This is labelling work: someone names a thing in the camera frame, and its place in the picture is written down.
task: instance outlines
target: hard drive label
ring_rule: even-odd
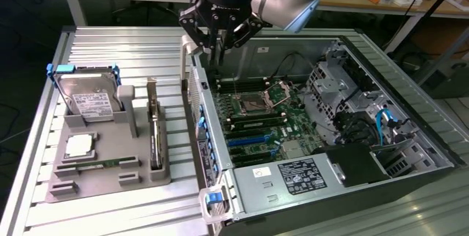
[[[84,118],[112,115],[107,93],[74,94],[72,96]]]
[[[279,164],[278,169],[291,195],[328,187],[313,158]]]

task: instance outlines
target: blue cable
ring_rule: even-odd
[[[381,141],[381,145],[382,145],[382,130],[381,130],[381,118],[382,118],[382,113],[385,113],[388,115],[389,120],[394,121],[393,115],[390,114],[390,110],[389,109],[381,109],[378,111],[378,113],[376,114],[376,128],[378,130],[380,133],[380,141]]]

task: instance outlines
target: floor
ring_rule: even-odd
[[[88,24],[144,26],[146,8],[127,12],[118,18],[112,17],[112,10],[130,4],[130,1],[82,0]],[[185,6],[177,4],[175,10]],[[390,39],[401,20],[401,16],[318,12],[307,27],[360,28],[382,45]],[[52,60],[64,25],[74,25],[66,0],[0,0],[0,81],[4,86],[0,94],[0,213],[47,79],[46,65]],[[150,25],[177,26],[178,20],[174,16],[152,11]]]

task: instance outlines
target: circuit board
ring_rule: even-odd
[[[271,82],[274,86],[267,91],[214,91],[218,117],[237,167],[298,158],[324,146],[302,106],[302,97],[286,83],[282,85],[283,82],[279,82]],[[241,127],[249,129],[239,129],[237,122],[230,124],[230,120],[242,120]]]

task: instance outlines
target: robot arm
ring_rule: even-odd
[[[241,47],[265,26],[274,24],[299,32],[317,4],[318,0],[195,0],[194,5],[181,12],[179,23],[194,42],[211,50],[211,65],[222,30],[221,65],[225,50]],[[207,27],[207,34],[199,26]]]

